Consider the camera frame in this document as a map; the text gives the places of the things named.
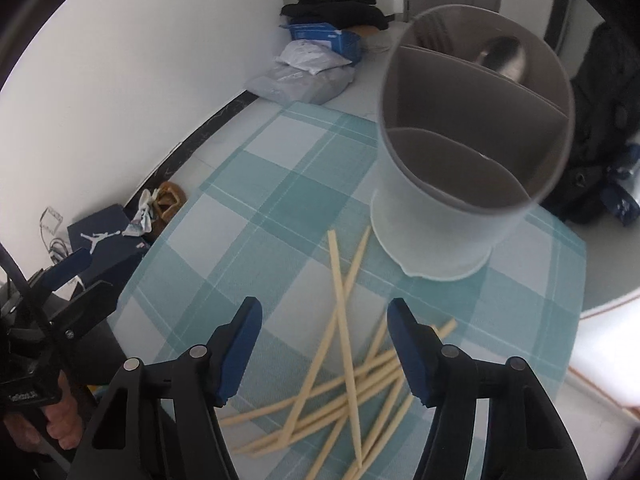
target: plastic container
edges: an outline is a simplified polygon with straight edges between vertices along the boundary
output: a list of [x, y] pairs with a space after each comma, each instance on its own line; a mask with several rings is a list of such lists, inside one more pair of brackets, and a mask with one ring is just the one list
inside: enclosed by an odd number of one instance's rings
[[287, 25], [292, 40], [310, 40], [323, 44], [356, 64], [362, 59], [360, 36], [349, 30], [338, 30], [330, 23]]
[[[499, 36], [524, 46], [521, 84], [472, 63]], [[371, 221], [380, 244], [410, 276], [458, 280], [555, 185], [573, 96], [556, 55], [525, 28], [476, 7], [435, 7], [392, 50], [378, 122]]]

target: wooden chopstick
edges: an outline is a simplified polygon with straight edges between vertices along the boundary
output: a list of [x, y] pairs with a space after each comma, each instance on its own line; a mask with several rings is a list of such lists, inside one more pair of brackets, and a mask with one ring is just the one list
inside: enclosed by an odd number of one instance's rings
[[[366, 395], [368, 390], [370, 390], [371, 388], [375, 388], [377, 387], [378, 384], [386, 381], [390, 375], [396, 373], [399, 369], [400, 369], [400, 363], [396, 358], [395, 360], [388, 362], [386, 365], [380, 368], [380, 370], [377, 370], [375, 374], [363, 380], [356, 389], [356, 392], [358, 394], [358, 403], [362, 404], [363, 402], [365, 402], [364, 400], [361, 400], [360, 396]], [[304, 428], [314, 423], [316, 420], [322, 419], [323, 417], [326, 417], [327, 415], [329, 415], [331, 412], [335, 410], [339, 410], [346, 405], [347, 405], [347, 394], [341, 394], [331, 402], [322, 406], [322, 408], [318, 408], [314, 412], [309, 413], [307, 416], [300, 418], [300, 420], [297, 421], [296, 423], [295, 431], [303, 430]], [[244, 453], [251, 450], [260, 449], [261, 447], [271, 444], [272, 442], [277, 440], [281, 432], [282, 430], [274, 431], [273, 433], [260, 437], [257, 440], [249, 442], [248, 444], [245, 444], [239, 449], [235, 449], [234, 452]], [[284, 447], [287, 447], [287, 446], [278, 447], [277, 449], [283, 449]]]
[[[376, 354], [378, 353], [378, 350], [380, 350], [380, 345], [382, 345], [382, 342], [384, 341], [385, 336], [386, 336], [386, 312], [383, 312], [382, 320], [380, 320], [380, 324], [378, 325], [378, 330], [376, 331], [375, 336], [373, 336], [371, 345], [369, 346], [369, 350], [367, 351], [367, 355], [364, 359], [363, 365], [369, 364], [376, 358]], [[366, 377], [367, 377], [366, 373], [362, 376], [362, 378], [358, 378], [356, 376], [356, 384], [361, 384], [362, 380], [366, 379]], [[331, 433], [327, 437], [327, 440], [324, 441], [324, 445], [322, 446], [320, 453], [318, 454], [318, 456], [316, 457], [316, 460], [311, 466], [309, 473], [306, 474], [305, 480], [315, 480], [316, 476], [318, 476], [318, 473], [322, 469], [322, 464], [324, 464], [324, 461], [329, 456], [329, 453], [331, 453], [331, 450], [334, 448], [336, 440], [338, 440], [338, 437], [340, 436], [340, 432], [342, 431], [342, 428], [344, 428], [344, 425], [347, 423], [348, 418], [349, 418], [349, 415], [343, 415], [341, 416], [341, 418], [339, 418], [336, 421], [334, 428], [331, 430]], [[363, 450], [362, 453], [363, 455], [366, 456], [367, 452]]]
[[362, 439], [360, 436], [360, 414], [358, 413], [358, 398], [356, 394], [356, 381], [353, 375], [353, 357], [351, 355], [351, 341], [347, 322], [347, 311], [342, 288], [342, 273], [340, 272], [340, 254], [338, 252], [338, 240], [335, 230], [327, 233], [329, 242], [329, 256], [331, 258], [331, 272], [334, 277], [334, 291], [336, 313], [338, 318], [338, 333], [340, 334], [340, 348], [342, 350], [342, 365], [344, 367], [344, 383], [347, 386], [349, 401], [349, 418], [351, 423], [351, 438], [353, 449], [356, 453], [358, 467], [362, 467]]
[[[361, 397], [358, 397], [358, 403], [363, 404], [364, 402], [367, 402], [369, 399], [375, 397], [382, 390], [384, 390], [391, 383], [393, 383], [398, 377], [401, 377], [401, 376], [402, 376], [402, 369], [398, 368], [395, 372], [389, 374], [383, 381], [380, 381], [378, 384], [376, 384], [375, 386], [371, 387], [369, 390], [364, 392]], [[310, 426], [307, 426], [303, 430], [297, 431], [296, 433], [291, 435], [291, 438], [289, 440], [290, 444], [295, 444], [296, 442], [302, 440], [303, 438], [306, 438], [309, 435], [314, 434], [316, 431], [322, 430], [322, 428], [325, 428], [332, 422], [335, 422], [336, 420], [341, 418], [341, 416], [345, 414], [348, 415], [348, 413], [349, 413], [349, 407], [347, 404], [344, 404], [340, 409], [335, 410], [329, 415], [321, 418], [320, 420], [317, 420], [315, 423], [311, 424]], [[259, 456], [263, 456], [267, 453], [270, 453], [272, 451], [277, 451], [279, 449], [283, 449], [283, 448], [276, 443], [272, 446], [263, 447], [262, 449], [259, 449], [251, 453], [251, 457], [257, 458]]]
[[[458, 324], [457, 324], [456, 320], [454, 318], [451, 318], [439, 329], [434, 327], [434, 326], [431, 326], [431, 327], [433, 328], [433, 330], [436, 333], [436, 335], [441, 340], [443, 340], [444, 338], [449, 336], [449, 334], [451, 334], [451, 332], [453, 332], [456, 329], [457, 326], [458, 326]], [[366, 437], [366, 439], [364, 441], [364, 444], [363, 444], [363, 447], [362, 447], [362, 453], [366, 457], [365, 462], [367, 462], [367, 459], [369, 458], [369, 453], [371, 452], [372, 446], [376, 443], [376, 441], [378, 439], [378, 436], [380, 435], [380, 431], [382, 430], [383, 426], [385, 425], [386, 420], [388, 419], [388, 417], [389, 417], [389, 415], [391, 413], [391, 409], [393, 408], [393, 405], [396, 403], [396, 399], [398, 398], [398, 395], [400, 394], [400, 390], [402, 389], [402, 385], [403, 384], [404, 384], [404, 378], [400, 378], [400, 379], [398, 379], [396, 381], [396, 384], [394, 385], [393, 389], [391, 390], [391, 392], [389, 393], [389, 395], [387, 396], [387, 398], [385, 400], [385, 403], [384, 403], [384, 405], [382, 407], [382, 410], [380, 411], [380, 413], [378, 415], [378, 418], [373, 423], [373, 426], [372, 426], [371, 430], [369, 431], [369, 434], [367, 435], [367, 437]], [[358, 464], [356, 462], [353, 462], [351, 464], [350, 468], [347, 470], [347, 472], [342, 477], [342, 480], [355, 480], [354, 476], [356, 475], [356, 472], [359, 469], [360, 468], [358, 468]]]
[[[351, 267], [349, 272], [347, 273], [347, 279], [344, 283], [344, 297], [348, 298], [351, 295], [351, 291], [353, 290], [353, 285], [356, 281], [356, 275], [358, 274], [358, 270], [360, 269], [360, 264], [362, 263], [362, 257], [364, 256], [364, 251], [367, 248], [367, 242], [369, 241], [369, 235], [371, 234], [371, 226], [367, 226], [362, 235], [362, 239], [358, 245], [358, 249], [356, 251], [353, 260], [351, 261]], [[309, 393], [313, 388], [314, 382], [316, 380], [316, 376], [320, 371], [320, 367], [322, 366], [322, 362], [326, 356], [326, 353], [331, 344], [331, 339], [334, 337], [335, 327], [337, 324], [337, 308], [334, 308], [334, 311], [331, 314], [331, 319], [324, 330], [324, 335], [322, 336], [322, 340], [320, 341], [320, 345], [318, 346], [318, 351], [311, 361], [311, 366], [306, 373], [305, 380], [302, 383], [302, 387], [300, 388], [300, 393], [296, 398], [291, 411], [289, 412], [289, 416], [282, 427], [282, 432], [278, 438], [278, 444], [283, 447], [288, 445], [289, 437], [291, 437], [295, 427], [296, 422], [298, 421], [298, 417], [302, 412], [302, 408], [304, 407], [306, 400], [308, 399]]]
[[374, 446], [371, 448], [371, 451], [367, 455], [367, 458], [362, 464], [362, 467], [356, 471], [355, 475], [350, 480], [360, 480], [361, 476], [364, 475], [367, 469], [371, 467], [371, 464], [375, 462], [380, 452], [385, 448], [386, 444], [388, 444], [389, 440], [398, 429], [398, 426], [400, 426], [400, 423], [402, 422], [402, 420], [404, 419], [404, 416], [409, 411], [409, 408], [411, 407], [412, 402], [414, 402], [414, 395], [411, 392], [409, 392], [408, 395], [404, 398], [404, 401], [402, 402], [400, 407], [398, 408], [398, 411], [396, 412], [394, 418], [391, 419], [391, 422], [386, 427], [386, 430], [384, 431], [384, 433], [380, 435], [380, 438], [376, 441]]
[[[380, 410], [380, 413], [378, 414], [376, 421], [373, 423], [373, 426], [369, 430], [369, 433], [367, 434], [367, 437], [364, 443], [362, 444], [362, 454], [364, 455], [365, 460], [366, 460], [366, 457], [369, 456], [369, 451], [371, 451], [371, 448], [373, 447], [373, 445], [376, 443], [376, 440], [380, 436], [380, 432], [382, 431], [382, 428], [384, 428], [384, 425], [386, 424], [386, 420], [389, 418], [389, 415], [391, 414], [391, 410], [393, 409], [396, 403], [396, 400], [398, 400], [398, 396], [400, 395], [402, 386], [404, 386], [404, 376], [398, 377], [396, 379], [394, 386], [391, 388], [391, 391], [389, 392], [388, 396], [386, 396], [385, 403], [382, 405], [382, 409]], [[358, 464], [356, 462], [351, 463], [350, 468], [347, 470], [344, 476], [342, 476], [342, 480], [351, 480], [351, 478], [353, 477], [353, 475], [355, 475], [357, 470], [358, 470]]]
[[[388, 362], [394, 357], [396, 357], [395, 349], [391, 348], [389, 350], [386, 350], [382, 352], [380, 355], [375, 356], [371, 361], [369, 362], [365, 361], [359, 367], [354, 368], [353, 374], [356, 376], [356, 378], [360, 376], [364, 376], [373, 368], [377, 368], [378, 366], [383, 365], [384, 363]], [[339, 377], [336, 377], [335, 379], [331, 379], [330, 381], [319, 384], [309, 392], [309, 398], [315, 397], [321, 394], [325, 394], [328, 391], [331, 391], [334, 388], [337, 388], [343, 383], [344, 383], [344, 375], [341, 375]], [[231, 416], [226, 416], [224, 418], [219, 418], [218, 423], [220, 425], [220, 428], [224, 428], [226, 426], [240, 424], [241, 422], [247, 422], [248, 420], [252, 420], [259, 416], [270, 415], [271, 413], [279, 412], [280, 410], [283, 410], [287, 406], [292, 405], [294, 402], [296, 402], [297, 398], [298, 396], [292, 396], [292, 397], [289, 397], [289, 399], [284, 399], [274, 404], [270, 404], [269, 406], [263, 406], [262, 408], [251, 410], [250, 412], [238, 413], [237, 415], [231, 415]]]

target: finger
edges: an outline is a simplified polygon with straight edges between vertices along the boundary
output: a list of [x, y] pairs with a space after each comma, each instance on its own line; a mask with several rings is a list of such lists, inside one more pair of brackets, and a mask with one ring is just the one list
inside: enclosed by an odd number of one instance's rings
[[15, 445], [27, 452], [34, 452], [41, 437], [38, 431], [19, 413], [7, 413], [4, 416], [4, 425]]
[[82, 428], [82, 418], [78, 413], [70, 413], [64, 419], [47, 425], [47, 433], [55, 439], [61, 439], [72, 433], [76, 427]]
[[58, 375], [58, 386], [62, 390], [62, 394], [70, 394], [71, 386], [69, 386], [69, 381], [66, 380], [66, 374], [63, 370], [60, 370], [60, 374]]
[[74, 425], [72, 431], [65, 437], [58, 440], [62, 449], [73, 449], [78, 447], [80, 440], [82, 439], [82, 420], [78, 416], [78, 421]]
[[78, 410], [78, 403], [72, 395], [63, 397], [57, 404], [44, 406], [44, 412], [49, 422], [59, 422], [63, 420], [69, 413], [75, 413]]

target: teal checkered mat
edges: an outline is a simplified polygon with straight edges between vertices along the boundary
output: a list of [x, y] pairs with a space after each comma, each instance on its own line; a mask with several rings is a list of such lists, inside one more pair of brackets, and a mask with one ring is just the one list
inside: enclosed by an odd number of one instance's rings
[[[335, 303], [326, 231], [337, 231], [346, 273], [369, 224], [376, 137], [375, 123], [313, 105], [295, 103], [271, 118], [204, 181], [127, 284], [110, 317], [123, 350], [146, 363], [173, 358], [207, 341], [245, 296], [256, 296], [264, 326], [221, 415], [296, 394]], [[457, 282], [405, 276], [372, 236], [348, 304], [354, 359], [364, 358], [388, 301], [402, 297], [420, 322], [440, 326], [454, 317], [458, 329], [447, 341], [472, 357], [524, 357], [553, 397], [574, 343], [584, 279], [584, 243], [542, 208], [479, 272]], [[318, 381], [341, 373], [334, 341]], [[364, 433], [385, 394], [361, 406]], [[468, 478], [479, 477], [487, 409], [478, 402]], [[287, 412], [225, 428], [228, 446], [279, 429]], [[412, 478], [432, 418], [415, 400], [364, 478]], [[259, 459], [233, 455], [239, 477], [303, 479], [330, 429]], [[347, 425], [318, 478], [341, 478], [353, 458]]]

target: white plastic bag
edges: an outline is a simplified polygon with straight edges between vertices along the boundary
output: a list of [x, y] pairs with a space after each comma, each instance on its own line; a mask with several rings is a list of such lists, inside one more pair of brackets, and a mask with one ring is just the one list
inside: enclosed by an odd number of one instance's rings
[[351, 62], [330, 48], [309, 40], [291, 41], [276, 61], [306, 70], [312, 75]]
[[353, 81], [355, 69], [338, 66], [311, 75], [306, 70], [276, 62], [265, 74], [246, 84], [249, 92], [286, 106], [293, 101], [321, 105]]

